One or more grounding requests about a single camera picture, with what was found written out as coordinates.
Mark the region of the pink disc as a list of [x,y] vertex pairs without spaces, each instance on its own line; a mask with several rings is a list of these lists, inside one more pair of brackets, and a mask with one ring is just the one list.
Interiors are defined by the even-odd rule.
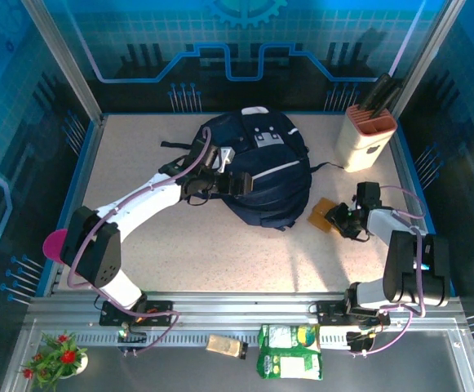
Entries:
[[60,254],[62,252],[67,233],[67,229],[57,229],[47,236],[42,245],[42,252],[46,258],[59,264],[64,263],[60,257]]

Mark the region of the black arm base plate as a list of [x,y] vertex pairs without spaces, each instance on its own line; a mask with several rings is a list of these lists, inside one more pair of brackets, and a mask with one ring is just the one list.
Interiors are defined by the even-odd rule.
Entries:
[[317,316],[321,326],[359,326],[388,327],[391,319],[388,314],[380,314],[377,310],[348,305],[341,301],[316,301],[309,306],[310,314]]
[[156,316],[156,313],[165,313],[173,310],[172,301],[139,301],[132,312],[148,314],[147,318],[135,317],[121,311],[109,302],[104,302],[101,308],[99,325],[102,327],[169,327],[171,315]]

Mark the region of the black handled knife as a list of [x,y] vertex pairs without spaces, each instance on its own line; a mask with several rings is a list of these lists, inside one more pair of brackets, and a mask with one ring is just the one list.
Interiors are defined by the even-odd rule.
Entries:
[[391,84],[392,77],[388,73],[383,73],[376,83],[373,85],[370,92],[364,97],[359,104],[359,110],[372,110],[376,101],[382,96],[387,87]]
[[379,102],[378,106],[372,113],[372,118],[377,118],[388,106],[398,97],[400,90],[402,87],[402,83],[395,83],[388,91],[387,94],[384,95],[383,99]]
[[389,89],[396,83],[396,80],[387,79],[380,87],[377,87],[373,93],[373,98],[367,106],[368,110],[375,110],[384,95],[388,93]]

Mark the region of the beige snack packet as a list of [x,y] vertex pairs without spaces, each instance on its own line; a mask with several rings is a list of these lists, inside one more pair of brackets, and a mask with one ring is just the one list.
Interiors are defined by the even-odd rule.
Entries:
[[206,350],[211,353],[244,360],[247,356],[248,344],[226,336],[209,335]]

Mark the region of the green and white packet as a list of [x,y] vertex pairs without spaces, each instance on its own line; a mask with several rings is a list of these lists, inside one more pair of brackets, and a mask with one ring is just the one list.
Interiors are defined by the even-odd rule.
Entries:
[[259,331],[259,346],[270,349],[320,351],[320,331],[314,324],[264,324]]
[[323,378],[321,356],[300,351],[264,350],[259,353],[257,373],[265,380]]

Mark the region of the cream knife block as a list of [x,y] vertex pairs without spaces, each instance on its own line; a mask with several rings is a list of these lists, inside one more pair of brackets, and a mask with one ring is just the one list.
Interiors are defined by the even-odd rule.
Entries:
[[372,114],[373,110],[360,110],[359,105],[345,111],[334,154],[346,172],[372,167],[397,129],[396,120],[387,109],[373,118]]

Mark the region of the red flower potted plant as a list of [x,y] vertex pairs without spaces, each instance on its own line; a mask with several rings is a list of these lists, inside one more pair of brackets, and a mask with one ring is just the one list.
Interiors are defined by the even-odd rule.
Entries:
[[85,348],[80,348],[74,332],[57,336],[42,334],[41,348],[20,367],[19,374],[43,391],[56,392],[59,381],[83,373],[89,363]]

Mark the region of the navy blue backpack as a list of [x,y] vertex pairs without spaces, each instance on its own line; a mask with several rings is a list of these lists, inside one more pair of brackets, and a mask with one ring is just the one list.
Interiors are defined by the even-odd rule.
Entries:
[[192,143],[177,146],[188,154],[197,140],[232,147],[235,155],[229,170],[250,173],[253,190],[242,196],[191,198],[204,203],[220,199],[248,225],[283,231],[295,224],[308,203],[316,168],[309,162],[299,129],[286,115],[262,106],[221,114],[203,124]]

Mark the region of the aluminium frame post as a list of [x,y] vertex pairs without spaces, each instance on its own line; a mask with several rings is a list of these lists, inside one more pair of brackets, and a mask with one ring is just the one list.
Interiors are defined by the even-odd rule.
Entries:
[[424,74],[427,72],[432,61],[436,58],[441,45],[445,41],[454,22],[457,20],[465,2],[466,0],[444,1],[444,6],[441,8],[437,21],[433,25],[433,29],[425,41],[419,57],[404,79],[403,88],[392,106],[391,112],[395,119],[398,119],[405,110],[405,107],[420,84]]
[[102,111],[43,0],[20,0],[90,120],[102,123]]

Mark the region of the aluminium rail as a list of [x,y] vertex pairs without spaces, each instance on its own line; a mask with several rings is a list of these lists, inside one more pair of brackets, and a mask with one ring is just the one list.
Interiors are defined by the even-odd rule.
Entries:
[[[84,331],[99,324],[100,311],[90,290],[58,291],[31,300],[25,327]],[[341,301],[342,293],[151,292],[151,301],[172,301],[183,330],[250,330],[263,323],[313,323],[309,307]]]

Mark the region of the small orange card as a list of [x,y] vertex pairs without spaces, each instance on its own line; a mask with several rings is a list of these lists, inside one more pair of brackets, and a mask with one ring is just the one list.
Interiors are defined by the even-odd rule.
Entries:
[[320,231],[329,233],[332,230],[332,224],[326,219],[326,214],[336,206],[335,202],[327,198],[321,198],[312,208],[308,222]]

